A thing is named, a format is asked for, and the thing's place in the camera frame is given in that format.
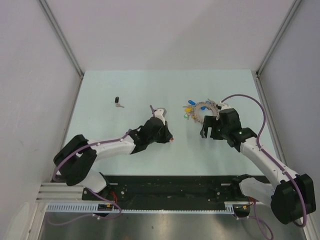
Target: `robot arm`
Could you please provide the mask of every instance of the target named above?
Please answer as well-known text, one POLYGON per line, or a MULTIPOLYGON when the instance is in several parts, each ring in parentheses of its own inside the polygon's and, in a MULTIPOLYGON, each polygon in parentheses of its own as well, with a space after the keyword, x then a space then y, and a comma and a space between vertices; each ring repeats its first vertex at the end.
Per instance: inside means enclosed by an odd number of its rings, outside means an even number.
POLYGON ((266 176, 270 184, 257 181, 250 175, 241 175, 232 181, 236 197, 253 197, 270 206, 277 219, 288 224, 303 216, 302 204, 293 179, 298 186, 306 208, 310 214, 316 210, 315 192, 312 179, 299 175, 275 156, 272 156, 263 145, 259 146, 257 135, 250 128, 242 128, 239 115, 227 104, 218 106, 218 116, 205 116, 200 135, 207 138, 227 140, 230 147, 249 158, 266 176))
POLYGON ((173 136, 165 115, 164 108, 152 109, 152 117, 143 126, 129 130, 118 139, 88 140, 82 134, 76 135, 54 157, 54 164, 68 186, 80 184, 99 193, 108 183, 102 174, 91 169, 94 162, 116 155, 135 154, 154 142, 169 143, 173 136))

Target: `white wall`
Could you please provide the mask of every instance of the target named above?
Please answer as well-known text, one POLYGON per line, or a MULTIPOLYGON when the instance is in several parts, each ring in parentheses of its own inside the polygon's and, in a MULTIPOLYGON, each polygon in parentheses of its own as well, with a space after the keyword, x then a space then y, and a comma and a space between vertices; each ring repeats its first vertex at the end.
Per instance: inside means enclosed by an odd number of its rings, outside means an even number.
MULTIPOLYGON (((302 3, 261 81, 285 157, 309 174, 320 206, 320 1, 302 3)), ((320 224, 320 211, 314 216, 320 224)))
POLYGON ((0 2, 0 239, 53 170, 80 79, 36 0, 0 2))
POLYGON ((256 70, 293 0, 48 0, 84 70, 256 70))

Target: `gray wall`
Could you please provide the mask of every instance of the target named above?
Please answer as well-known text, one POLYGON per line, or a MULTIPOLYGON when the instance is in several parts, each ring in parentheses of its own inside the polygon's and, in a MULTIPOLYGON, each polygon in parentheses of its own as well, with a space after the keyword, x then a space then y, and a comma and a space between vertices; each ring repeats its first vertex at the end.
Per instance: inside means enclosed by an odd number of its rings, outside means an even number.
MULTIPOLYGON (((320 1, 302 3, 261 75, 288 164, 309 174, 320 206, 320 1)), ((318 226, 320 211, 313 215, 318 226)))
POLYGON ((53 170, 80 79, 36 0, 0 1, 0 239, 53 170))

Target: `metal floor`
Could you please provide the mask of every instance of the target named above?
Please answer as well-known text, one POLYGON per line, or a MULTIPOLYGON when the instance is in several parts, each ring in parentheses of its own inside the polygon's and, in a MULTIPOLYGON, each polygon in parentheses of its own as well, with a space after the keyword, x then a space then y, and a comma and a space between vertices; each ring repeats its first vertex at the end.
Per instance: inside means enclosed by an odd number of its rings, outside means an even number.
MULTIPOLYGON (((275 240, 305 240, 303 230, 283 225, 266 206, 258 214, 271 227, 275 240)), ((83 213, 46 213, 62 223, 83 213)), ((218 214, 131 214, 112 220, 85 217, 64 226, 42 225, 39 240, 264 240, 253 219, 236 220, 218 214)))

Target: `white table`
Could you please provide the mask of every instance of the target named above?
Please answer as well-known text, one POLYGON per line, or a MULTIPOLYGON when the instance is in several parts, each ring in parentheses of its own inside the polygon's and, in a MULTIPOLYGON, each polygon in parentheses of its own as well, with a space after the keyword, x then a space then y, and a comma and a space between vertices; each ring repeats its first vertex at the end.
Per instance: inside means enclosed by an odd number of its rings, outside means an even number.
MULTIPOLYGON (((95 140, 121 137, 151 117, 152 105, 166 108, 174 141, 101 160, 93 165, 95 170, 106 175, 262 175, 227 141, 201 138, 202 125, 184 118, 188 100, 219 102, 236 93, 258 99, 250 70, 87 71, 66 141, 77 134, 95 140), (125 108, 115 107, 117 96, 125 108)), ((258 105, 243 97, 227 102, 238 111, 242 127, 258 133, 263 120, 258 105)), ((267 127, 261 142, 274 153, 267 127)))

